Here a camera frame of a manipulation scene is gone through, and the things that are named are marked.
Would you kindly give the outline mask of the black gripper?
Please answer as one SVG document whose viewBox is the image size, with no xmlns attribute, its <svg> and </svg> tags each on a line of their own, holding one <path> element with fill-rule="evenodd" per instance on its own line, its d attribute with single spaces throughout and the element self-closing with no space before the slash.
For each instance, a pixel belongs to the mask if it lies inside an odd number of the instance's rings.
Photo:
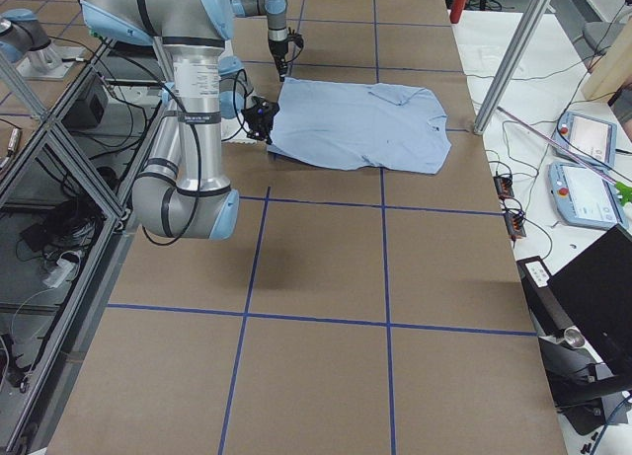
<svg viewBox="0 0 632 455">
<path fill-rule="evenodd" d="M 291 43 L 298 48 L 298 51 L 290 59 L 287 59 Z M 292 28 L 268 29 L 268 45 L 276 64 L 278 79 L 283 82 L 287 75 L 287 63 L 294 61 L 302 53 L 304 48 L 303 36 Z"/>
<path fill-rule="evenodd" d="M 253 96 L 252 100 L 253 104 L 242 111 L 242 116 L 248 126 L 247 137 L 253 140 L 265 138 L 265 142 L 272 145 L 271 133 L 274 118 L 279 112 L 279 105 L 258 96 Z"/>
</svg>

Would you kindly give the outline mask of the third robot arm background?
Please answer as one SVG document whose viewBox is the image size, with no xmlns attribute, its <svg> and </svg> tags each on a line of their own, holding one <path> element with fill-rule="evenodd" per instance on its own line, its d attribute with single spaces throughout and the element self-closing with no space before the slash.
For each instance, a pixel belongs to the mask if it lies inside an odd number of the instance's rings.
<svg viewBox="0 0 632 455">
<path fill-rule="evenodd" d="M 62 50 L 36 14 L 26 8 L 1 14 L 1 53 L 29 80 L 60 81 L 69 70 L 63 62 Z"/>
</svg>

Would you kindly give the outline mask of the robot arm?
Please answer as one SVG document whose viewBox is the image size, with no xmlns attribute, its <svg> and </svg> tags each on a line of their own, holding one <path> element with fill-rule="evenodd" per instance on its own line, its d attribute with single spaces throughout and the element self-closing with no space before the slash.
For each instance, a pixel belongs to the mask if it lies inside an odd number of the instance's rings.
<svg viewBox="0 0 632 455">
<path fill-rule="evenodd" d="M 269 141 L 278 106 L 255 93 L 241 61 L 225 48 L 235 18 L 264 16 L 276 67 L 286 73 L 287 0 L 80 2 L 86 26 L 99 36 L 167 53 L 167 116 L 132 188 L 141 225 L 161 246 L 229 238 L 240 195 L 222 167 L 222 123 L 235 119 L 248 125 L 250 138 Z"/>
<path fill-rule="evenodd" d="M 231 0 L 237 18 L 265 17 L 267 19 L 268 47 L 275 63 L 280 82 L 287 76 L 289 64 L 304 48 L 300 32 L 287 24 L 287 0 Z"/>
</svg>

